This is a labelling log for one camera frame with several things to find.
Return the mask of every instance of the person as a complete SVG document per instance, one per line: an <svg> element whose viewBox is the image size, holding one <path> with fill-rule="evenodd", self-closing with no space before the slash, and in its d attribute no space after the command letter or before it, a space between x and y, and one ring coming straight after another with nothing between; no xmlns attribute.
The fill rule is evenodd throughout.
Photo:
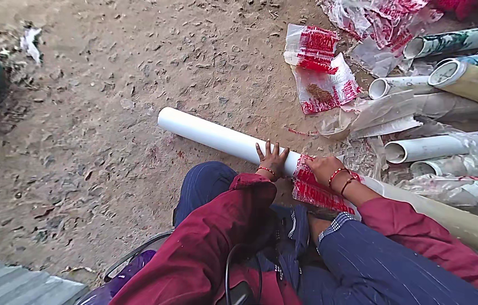
<svg viewBox="0 0 478 305"><path fill-rule="evenodd" d="M279 155L269 141L265 154L256 149L255 174L220 162L188 172L175 231L111 305L239 303L228 298L232 290L246 291L251 304L478 304L478 270L444 265L455 263L453 254L476 263L478 256L435 221L371 191L334 157L307 165L365 224L345 212L328 221L303 205L271 205L289 149Z"/></svg>

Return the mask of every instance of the sandy soil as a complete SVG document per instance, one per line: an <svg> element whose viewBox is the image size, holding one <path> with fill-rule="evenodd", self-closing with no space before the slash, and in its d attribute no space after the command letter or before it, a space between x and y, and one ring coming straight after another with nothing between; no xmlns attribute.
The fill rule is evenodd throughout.
<svg viewBox="0 0 478 305"><path fill-rule="evenodd" d="M299 152L339 148L284 127L313 129L282 53L288 23L332 29L315 0L0 0L0 26L21 29L24 20L44 29L44 65L31 65L33 88L13 87L0 118L0 259L8 263L102 273L171 228L190 167L217 160L255 169L159 129L163 107ZM278 186L276 203L293 204L290 182ZM69 274L90 284L97 275Z"/></svg>

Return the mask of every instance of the maroon top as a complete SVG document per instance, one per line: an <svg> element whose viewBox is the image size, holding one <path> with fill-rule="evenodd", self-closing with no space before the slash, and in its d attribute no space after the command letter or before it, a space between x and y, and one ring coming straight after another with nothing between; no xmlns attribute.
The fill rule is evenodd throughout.
<svg viewBox="0 0 478 305"><path fill-rule="evenodd" d="M193 212L165 241L154 258L110 305L214 304L224 295L224 268L231 248L248 242L249 227L276 196L276 187L256 174L240 174L230 190ZM373 199L359 209L365 224L426 256L478 288L478 254L410 204ZM248 282L258 290L258 271L242 265L230 270L230 286ZM286 281L263 273L262 304L301 304Z"/></svg>

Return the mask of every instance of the purple cloth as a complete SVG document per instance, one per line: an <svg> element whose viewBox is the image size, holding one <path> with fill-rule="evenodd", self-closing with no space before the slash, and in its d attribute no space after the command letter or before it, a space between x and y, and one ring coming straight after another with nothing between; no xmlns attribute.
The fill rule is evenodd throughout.
<svg viewBox="0 0 478 305"><path fill-rule="evenodd" d="M152 258L156 252L147 250L134 258L119 274L111 281L85 295L78 305L108 305L127 281L129 281L137 272L139 272Z"/></svg>

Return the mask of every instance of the bangle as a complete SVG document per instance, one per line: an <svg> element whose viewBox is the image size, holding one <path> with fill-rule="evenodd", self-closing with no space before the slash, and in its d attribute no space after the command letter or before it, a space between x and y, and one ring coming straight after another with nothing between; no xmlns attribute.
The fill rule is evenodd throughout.
<svg viewBox="0 0 478 305"><path fill-rule="evenodd" d="M263 167L263 166L260 166L260 167L258 167L258 169L257 169L257 170L260 170L260 169L262 169L262 170L266 170L266 171L268 171L268 172L272 173L272 174L273 174L273 176L275 176L275 177L276 177L276 175L275 175L275 172L274 172L274 171L272 171L272 170L270 170L269 168L267 168L267 167Z"/></svg>
<svg viewBox="0 0 478 305"><path fill-rule="evenodd" d="M348 173L352 175L352 173L350 173L350 170L348 170L348 169L346 169L346 168L338 168L338 169L335 171L335 173L333 173L333 175L331 175L331 178L330 178L330 179L328 180L328 182L327 182L327 186L331 187L331 181L333 180L333 178L335 178L335 176L336 176L338 173L340 173L341 171L343 171L343 170L348 171Z"/></svg>
<svg viewBox="0 0 478 305"><path fill-rule="evenodd" d="M343 193L344 193L344 189L348 186L348 184L350 184L352 182L352 180L355 180L356 178L354 177L351 177L350 179L346 180L346 183L344 184L344 187L343 189L341 190L341 196L344 197Z"/></svg>

